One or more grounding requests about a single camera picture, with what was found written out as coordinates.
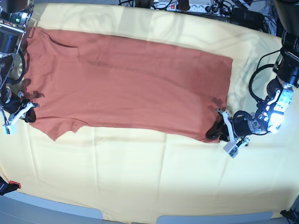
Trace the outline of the robot arm image left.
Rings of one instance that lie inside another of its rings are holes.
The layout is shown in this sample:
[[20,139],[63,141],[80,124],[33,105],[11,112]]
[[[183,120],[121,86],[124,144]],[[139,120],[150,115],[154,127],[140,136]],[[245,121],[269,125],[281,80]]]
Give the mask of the robot arm image left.
[[[23,80],[25,75],[25,57],[21,42],[26,34],[29,20],[34,9],[32,0],[2,0],[0,2],[0,111],[10,114],[9,120],[4,118],[5,125],[22,119],[27,123],[36,120],[34,108],[38,104],[31,103],[23,96],[16,95],[7,87]],[[15,57],[21,58],[21,75],[13,79],[9,75],[14,68]]]

